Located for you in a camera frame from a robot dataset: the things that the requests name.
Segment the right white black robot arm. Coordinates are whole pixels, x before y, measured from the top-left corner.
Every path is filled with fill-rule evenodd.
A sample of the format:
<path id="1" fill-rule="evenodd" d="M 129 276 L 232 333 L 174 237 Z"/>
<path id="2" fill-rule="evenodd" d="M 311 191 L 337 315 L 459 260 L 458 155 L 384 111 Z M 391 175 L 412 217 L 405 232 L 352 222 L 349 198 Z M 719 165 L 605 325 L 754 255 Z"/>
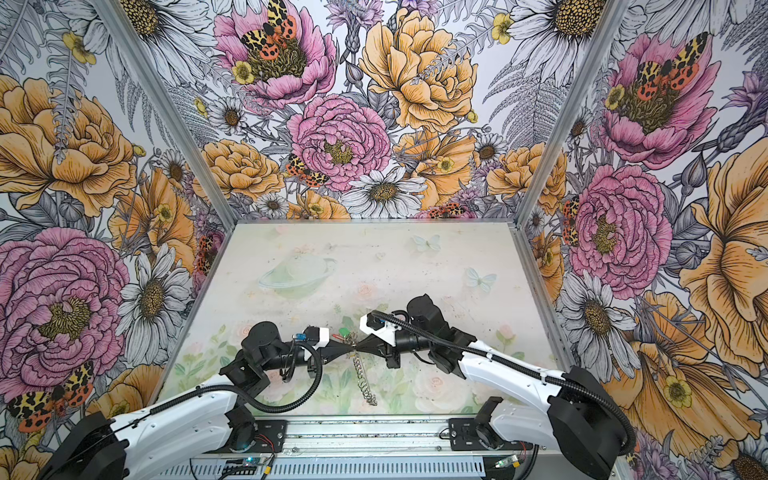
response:
<path id="1" fill-rule="evenodd" d="M 486 450 L 513 444 L 552 448 L 592 479 L 606 479 L 631 453 L 637 435 L 628 417 L 596 378 L 581 367 L 563 372 L 506 355 L 448 324 L 428 295 L 403 310 L 378 310 L 359 320 L 358 349 L 399 365 L 400 356 L 426 352 L 441 372 L 494 390 L 470 423 L 466 439 Z"/>

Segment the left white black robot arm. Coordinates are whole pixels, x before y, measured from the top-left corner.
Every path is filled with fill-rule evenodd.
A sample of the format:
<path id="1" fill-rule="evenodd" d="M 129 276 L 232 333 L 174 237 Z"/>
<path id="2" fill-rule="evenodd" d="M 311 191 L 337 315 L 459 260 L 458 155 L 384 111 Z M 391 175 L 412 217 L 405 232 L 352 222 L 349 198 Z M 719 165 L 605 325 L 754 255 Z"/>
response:
<path id="1" fill-rule="evenodd" d="M 310 326 L 290 341 L 275 323 L 253 326 L 235 358 L 202 384 L 150 407 L 106 418 L 96 412 L 76 424 L 39 473 L 41 479 L 149 479 L 192 457 L 224 447 L 253 429 L 253 412 L 284 414 L 319 389 L 327 363 L 353 352 L 328 329 Z M 306 368 L 307 391 L 283 405 L 258 400 L 277 371 L 291 380 Z"/>

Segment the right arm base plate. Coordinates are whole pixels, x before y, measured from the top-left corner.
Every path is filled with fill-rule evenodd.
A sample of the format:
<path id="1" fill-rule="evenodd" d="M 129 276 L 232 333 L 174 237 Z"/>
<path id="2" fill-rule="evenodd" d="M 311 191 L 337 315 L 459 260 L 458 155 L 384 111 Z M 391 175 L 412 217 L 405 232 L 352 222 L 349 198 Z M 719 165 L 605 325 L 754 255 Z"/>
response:
<path id="1" fill-rule="evenodd" d="M 488 424 L 464 417 L 448 419 L 448 440 L 452 451 L 523 451 L 533 447 L 503 440 Z"/>

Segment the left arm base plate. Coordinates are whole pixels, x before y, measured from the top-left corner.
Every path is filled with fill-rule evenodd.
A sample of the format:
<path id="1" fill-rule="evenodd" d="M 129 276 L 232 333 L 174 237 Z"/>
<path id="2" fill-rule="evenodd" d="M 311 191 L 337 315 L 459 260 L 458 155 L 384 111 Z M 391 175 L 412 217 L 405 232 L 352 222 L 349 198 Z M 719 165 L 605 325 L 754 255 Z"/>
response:
<path id="1" fill-rule="evenodd" d="M 224 445 L 209 454 L 280 453 L 286 440 L 286 420 L 257 420 L 237 425 Z"/>

